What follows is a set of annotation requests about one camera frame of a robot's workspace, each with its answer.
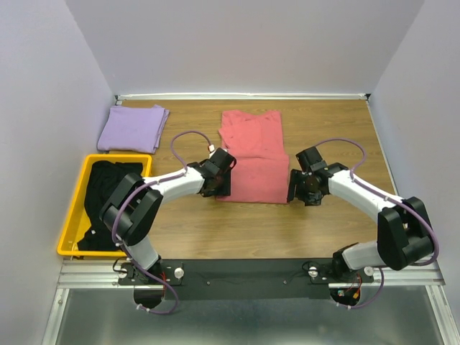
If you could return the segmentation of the red t shirt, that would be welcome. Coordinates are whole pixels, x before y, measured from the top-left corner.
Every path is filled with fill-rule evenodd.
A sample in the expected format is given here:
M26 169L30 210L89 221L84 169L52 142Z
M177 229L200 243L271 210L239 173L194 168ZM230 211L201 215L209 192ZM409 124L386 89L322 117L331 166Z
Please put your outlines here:
M290 158L284 148L281 112L224 111L218 132L221 146L236 158L230 195L218 200L286 204Z

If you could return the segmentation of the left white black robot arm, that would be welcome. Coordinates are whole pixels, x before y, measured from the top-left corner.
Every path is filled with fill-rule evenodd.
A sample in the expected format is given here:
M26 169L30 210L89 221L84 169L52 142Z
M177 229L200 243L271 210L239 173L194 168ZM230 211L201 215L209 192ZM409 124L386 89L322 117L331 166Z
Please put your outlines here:
M126 263L114 268L119 283L149 285L159 280L175 287L183 284L183 265L163 262L149 240L153 222L161 206L178 198L230 196L231 171L236 162L233 155L219 147L209 158L170 174L150 178L125 175L99 214L114 244L127 255Z

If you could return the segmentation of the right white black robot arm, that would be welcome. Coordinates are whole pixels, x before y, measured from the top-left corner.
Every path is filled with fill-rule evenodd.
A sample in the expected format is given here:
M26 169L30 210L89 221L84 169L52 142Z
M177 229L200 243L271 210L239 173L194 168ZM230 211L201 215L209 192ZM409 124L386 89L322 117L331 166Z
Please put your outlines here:
M399 271L438 252L422 200L386 193L359 178L341 163L327 164L316 147L296 155L299 169L290 172L287 201L319 206L332 195L355 206L377 225L375 241L356 243L333 253L330 272L341 282L365 267Z

